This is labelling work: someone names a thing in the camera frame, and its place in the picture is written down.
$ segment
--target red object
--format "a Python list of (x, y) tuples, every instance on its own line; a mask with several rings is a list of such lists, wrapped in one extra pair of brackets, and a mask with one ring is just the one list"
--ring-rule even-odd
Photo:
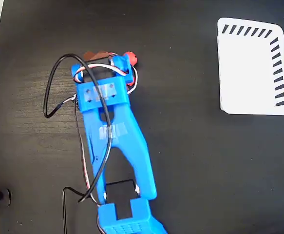
[(132, 66), (136, 65), (136, 63), (137, 63), (137, 56), (135, 55), (135, 53), (133, 53), (131, 51), (128, 51), (128, 52), (125, 52), (124, 55), (129, 55), (130, 64)]

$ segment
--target blue robotic arm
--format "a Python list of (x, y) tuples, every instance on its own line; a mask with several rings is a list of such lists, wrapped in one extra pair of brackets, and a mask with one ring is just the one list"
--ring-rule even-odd
[[(98, 199), (102, 204), (98, 208), (99, 223), (107, 234), (165, 234), (163, 225), (151, 214), (149, 200), (157, 197), (156, 185), (152, 173), (148, 148), (137, 121), (130, 109), (127, 83), (133, 81), (133, 71), (128, 55), (114, 56), (113, 62), (126, 76), (115, 73), (114, 77), (98, 81), (99, 88), (110, 111), (112, 119), (112, 148), (122, 151), (133, 167), (136, 186), (139, 188), (137, 198), (130, 199), (131, 216), (118, 217), (114, 203), (108, 203), (104, 172), (96, 185)], [(73, 76), (80, 65), (72, 67)], [(101, 120), (102, 105), (92, 82), (77, 83), (79, 109), (83, 114), (89, 148), (93, 148), (91, 162), (94, 176), (103, 161), (107, 142), (107, 124)]]

